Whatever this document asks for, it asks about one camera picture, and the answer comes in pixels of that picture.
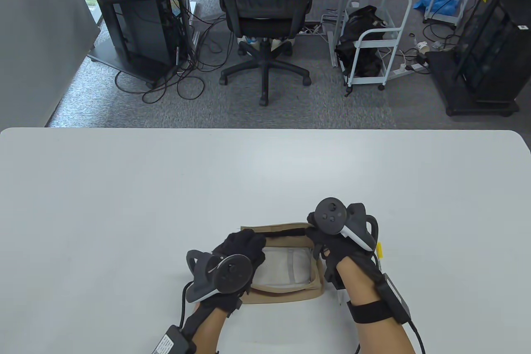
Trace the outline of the person's left hand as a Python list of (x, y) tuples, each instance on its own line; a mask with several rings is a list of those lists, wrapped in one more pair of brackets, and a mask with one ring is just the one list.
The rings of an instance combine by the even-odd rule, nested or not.
[(227, 238), (213, 250), (213, 254), (220, 256), (244, 255), (250, 259), (253, 271), (250, 280), (241, 289), (231, 294), (215, 294), (201, 301), (197, 308), (219, 309), (229, 318), (233, 312), (241, 306), (241, 297), (251, 289), (252, 280), (257, 268), (264, 262), (265, 255), (263, 248), (266, 245), (266, 238), (253, 231), (243, 229), (239, 232), (231, 233)]

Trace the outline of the person's right hand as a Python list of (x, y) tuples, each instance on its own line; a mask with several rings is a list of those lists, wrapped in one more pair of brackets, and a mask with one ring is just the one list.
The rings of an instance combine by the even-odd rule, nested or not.
[(362, 249), (349, 237), (344, 237), (341, 234), (332, 236), (322, 232), (317, 227), (313, 212), (309, 213), (307, 222), (311, 227), (306, 229), (305, 234), (319, 249), (320, 254), (326, 261), (325, 280), (332, 283), (336, 290), (345, 289), (343, 280), (337, 271), (337, 265), (345, 258), (353, 260), (373, 282), (378, 282), (382, 279), (382, 272), (372, 261), (374, 254), (372, 251)]

